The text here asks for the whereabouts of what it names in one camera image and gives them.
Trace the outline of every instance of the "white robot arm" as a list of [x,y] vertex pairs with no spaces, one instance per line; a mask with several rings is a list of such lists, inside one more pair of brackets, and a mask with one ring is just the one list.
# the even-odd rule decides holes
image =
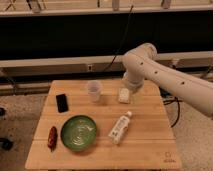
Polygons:
[[135,91],[147,78],[206,116],[213,117],[213,84],[155,62],[156,54],[156,48],[145,43],[123,56],[125,86]]

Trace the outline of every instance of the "black phone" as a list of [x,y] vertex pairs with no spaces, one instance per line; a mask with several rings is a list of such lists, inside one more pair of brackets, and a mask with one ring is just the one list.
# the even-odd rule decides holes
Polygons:
[[66,112],[68,111],[67,97],[65,94],[56,95],[56,102],[58,107],[58,112]]

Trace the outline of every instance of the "wooden table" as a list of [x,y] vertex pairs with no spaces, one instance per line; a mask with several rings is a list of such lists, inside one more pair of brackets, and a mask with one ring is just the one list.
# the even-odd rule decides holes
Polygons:
[[[26,161],[26,169],[180,169],[181,161],[172,129],[159,93],[151,81],[132,95],[130,104],[117,101],[120,79],[101,80],[101,100],[92,103],[85,91],[86,80],[53,81]],[[55,96],[66,93],[69,111],[57,112]],[[133,112],[129,129],[119,146],[107,135],[117,119]],[[60,140],[63,123],[77,114],[94,119],[99,133],[85,152],[73,153]],[[57,148],[47,147],[49,130],[56,126]]]

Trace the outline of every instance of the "plastic cup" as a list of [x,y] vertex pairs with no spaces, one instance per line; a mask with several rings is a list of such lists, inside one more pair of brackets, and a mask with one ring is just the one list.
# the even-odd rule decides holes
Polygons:
[[92,102],[97,102],[100,100],[102,90],[102,84],[100,81],[97,80],[88,81],[86,84],[86,89]]

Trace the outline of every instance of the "bottle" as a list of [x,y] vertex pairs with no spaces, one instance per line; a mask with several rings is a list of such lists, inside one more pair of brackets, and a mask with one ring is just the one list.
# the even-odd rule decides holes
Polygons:
[[124,133],[128,129],[130,118],[132,117],[132,112],[128,111],[125,115],[121,116],[116,122],[115,126],[112,128],[108,137],[112,140],[114,144],[119,144]]

